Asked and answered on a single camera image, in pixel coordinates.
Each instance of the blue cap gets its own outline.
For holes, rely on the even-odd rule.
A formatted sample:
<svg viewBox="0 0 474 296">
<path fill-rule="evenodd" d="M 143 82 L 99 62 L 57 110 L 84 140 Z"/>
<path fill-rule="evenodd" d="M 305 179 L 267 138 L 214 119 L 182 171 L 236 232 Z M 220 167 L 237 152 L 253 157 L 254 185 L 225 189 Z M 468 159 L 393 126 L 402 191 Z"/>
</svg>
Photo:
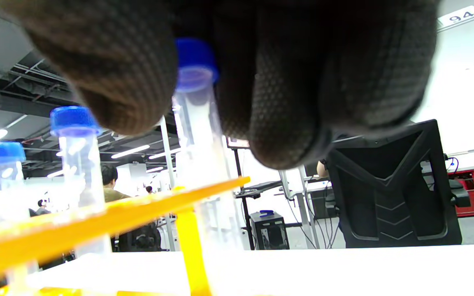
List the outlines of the blue cap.
<svg viewBox="0 0 474 296">
<path fill-rule="evenodd" d="M 192 91 L 202 88 L 208 82 L 215 83 L 218 79 L 218 70 L 213 51 L 205 43 L 194 38 L 177 39 L 179 53 L 179 81 L 178 91 Z"/>
<path fill-rule="evenodd" d="M 26 160 L 23 146 L 18 142 L 0 142 L 0 164 Z"/>
<path fill-rule="evenodd" d="M 51 134 L 54 136 L 98 135 L 100 130 L 91 111 L 86 107 L 65 106 L 51 111 Z"/>
</svg>

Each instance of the ceiling pipe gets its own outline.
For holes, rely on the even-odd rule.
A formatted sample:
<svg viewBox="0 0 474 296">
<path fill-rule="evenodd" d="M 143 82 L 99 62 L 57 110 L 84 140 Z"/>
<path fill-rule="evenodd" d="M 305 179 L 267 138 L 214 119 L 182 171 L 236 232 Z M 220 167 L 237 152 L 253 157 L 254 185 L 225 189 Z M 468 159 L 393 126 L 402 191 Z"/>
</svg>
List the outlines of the ceiling pipe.
<svg viewBox="0 0 474 296">
<path fill-rule="evenodd" d="M 71 92 L 66 92 L 64 90 L 51 90 L 46 86 L 40 86 L 39 84 L 29 83 L 23 80 L 16 80 L 14 82 L 15 86 L 26 90 L 34 95 L 41 95 L 45 97 L 52 97 L 55 99 L 61 99 L 64 101 L 68 101 L 74 103 L 74 96 Z"/>
</svg>

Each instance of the test tube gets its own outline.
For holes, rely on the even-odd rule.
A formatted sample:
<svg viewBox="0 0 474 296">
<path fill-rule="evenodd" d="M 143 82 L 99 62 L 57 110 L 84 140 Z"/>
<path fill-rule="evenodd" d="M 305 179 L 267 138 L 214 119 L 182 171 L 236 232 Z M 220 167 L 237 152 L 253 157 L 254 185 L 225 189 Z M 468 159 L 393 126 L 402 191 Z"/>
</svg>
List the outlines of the test tube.
<svg viewBox="0 0 474 296">
<path fill-rule="evenodd" d="M 15 223 L 30 218 L 24 202 L 23 171 L 25 161 L 23 146 L 17 142 L 0 143 L 0 223 Z M 37 262 L 16 266 L 6 272 L 7 284 L 12 288 L 26 289 L 28 274 L 38 271 Z"/>
<path fill-rule="evenodd" d="M 85 107 L 65 106 L 51 112 L 51 133 L 59 138 L 69 208 L 105 209 L 97 135 L 100 127 Z M 75 247 L 76 257 L 111 253 L 108 235 Z"/>
<path fill-rule="evenodd" d="M 179 78 L 173 110 L 182 150 L 177 172 L 179 183 L 189 190 L 229 180 L 230 176 L 213 92 L 218 78 L 213 53 L 197 39 L 177 40 L 177 50 Z M 207 261 L 211 251 L 243 249 L 234 198 L 228 192 L 195 207 Z"/>
</svg>

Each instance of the exposed ceiling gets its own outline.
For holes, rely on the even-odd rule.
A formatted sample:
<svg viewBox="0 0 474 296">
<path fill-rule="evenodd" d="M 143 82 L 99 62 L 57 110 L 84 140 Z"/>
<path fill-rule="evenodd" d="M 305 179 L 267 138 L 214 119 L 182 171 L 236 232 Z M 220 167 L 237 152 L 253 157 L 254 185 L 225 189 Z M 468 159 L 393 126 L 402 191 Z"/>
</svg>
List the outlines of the exposed ceiling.
<svg viewBox="0 0 474 296">
<path fill-rule="evenodd" d="M 19 141 L 25 148 L 23 163 L 26 177 L 41 177 L 59 171 L 61 159 L 58 139 L 50 135 L 49 113 L 64 105 L 77 105 L 64 78 L 33 51 L 18 26 L 0 17 L 0 129 L 8 134 L 2 140 Z M 166 116 L 171 149 L 178 148 L 177 128 L 171 113 Z M 165 157 L 149 156 L 164 150 L 160 126 L 136 137 L 114 135 L 104 131 L 98 137 L 103 163 L 122 165 L 146 163 L 148 169 L 166 168 Z M 150 148 L 118 159 L 111 155 L 149 144 Z"/>
</svg>

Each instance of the gloved hand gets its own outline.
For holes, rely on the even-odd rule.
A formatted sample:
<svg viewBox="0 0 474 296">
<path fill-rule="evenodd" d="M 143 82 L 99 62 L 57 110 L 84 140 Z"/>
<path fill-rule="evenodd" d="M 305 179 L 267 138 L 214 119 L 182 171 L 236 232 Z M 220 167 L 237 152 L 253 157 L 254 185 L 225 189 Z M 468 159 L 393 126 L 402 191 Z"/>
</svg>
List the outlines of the gloved hand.
<svg viewBox="0 0 474 296">
<path fill-rule="evenodd" d="M 422 101 L 439 0 L 0 0 L 120 134 L 169 112 L 177 37 L 218 59 L 224 134 L 273 169 L 322 159 L 332 131 L 380 133 Z"/>
</svg>

